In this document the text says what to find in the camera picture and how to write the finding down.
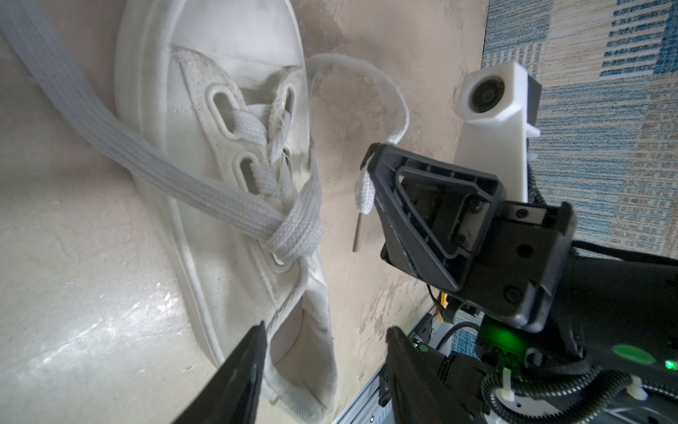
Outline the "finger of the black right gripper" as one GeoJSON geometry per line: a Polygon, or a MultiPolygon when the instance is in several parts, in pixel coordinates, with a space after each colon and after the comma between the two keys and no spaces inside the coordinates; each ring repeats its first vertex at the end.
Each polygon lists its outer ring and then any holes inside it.
{"type": "Polygon", "coordinates": [[[374,143],[363,160],[385,236],[381,258],[445,293],[459,293],[506,190],[493,174],[374,143]]]}

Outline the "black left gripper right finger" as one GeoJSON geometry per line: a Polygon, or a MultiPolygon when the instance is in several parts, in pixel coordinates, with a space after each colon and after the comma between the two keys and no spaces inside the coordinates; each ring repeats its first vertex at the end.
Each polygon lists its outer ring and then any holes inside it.
{"type": "Polygon", "coordinates": [[[483,423],[481,362],[415,346],[397,327],[386,335],[386,374],[397,423],[483,423]]]}

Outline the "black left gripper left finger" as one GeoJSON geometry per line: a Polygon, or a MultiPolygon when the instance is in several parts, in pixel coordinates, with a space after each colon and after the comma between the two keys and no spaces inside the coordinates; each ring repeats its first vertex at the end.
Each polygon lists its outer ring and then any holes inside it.
{"type": "Polygon", "coordinates": [[[254,423],[267,347],[265,325],[260,323],[250,328],[206,387],[174,423],[254,423]]]}

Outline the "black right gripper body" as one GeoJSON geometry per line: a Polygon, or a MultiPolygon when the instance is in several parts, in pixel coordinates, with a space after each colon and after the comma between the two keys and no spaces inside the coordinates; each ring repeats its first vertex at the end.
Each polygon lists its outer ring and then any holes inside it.
{"type": "Polygon", "coordinates": [[[453,297],[515,329],[542,331],[576,228],[568,202],[503,202],[453,297]]]}

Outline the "white canvas sneaker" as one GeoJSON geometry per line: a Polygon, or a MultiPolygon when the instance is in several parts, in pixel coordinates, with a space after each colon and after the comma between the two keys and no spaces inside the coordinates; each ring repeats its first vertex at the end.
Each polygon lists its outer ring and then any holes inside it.
{"type": "Polygon", "coordinates": [[[199,346],[222,365],[249,329],[268,337],[262,390],[296,420],[324,420],[337,389],[318,247],[321,182],[307,70],[287,1],[131,1],[118,32],[119,118],[182,171],[229,191],[243,216],[294,217],[292,248],[135,183],[199,346]]]}

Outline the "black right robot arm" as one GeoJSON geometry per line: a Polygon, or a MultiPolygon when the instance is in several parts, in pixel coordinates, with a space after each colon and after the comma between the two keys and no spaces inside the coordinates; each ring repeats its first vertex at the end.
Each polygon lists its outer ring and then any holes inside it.
{"type": "Polygon", "coordinates": [[[474,355],[387,333],[380,403],[398,423],[674,423],[677,262],[576,240],[568,203],[374,144],[383,261],[469,323],[474,355]]]}

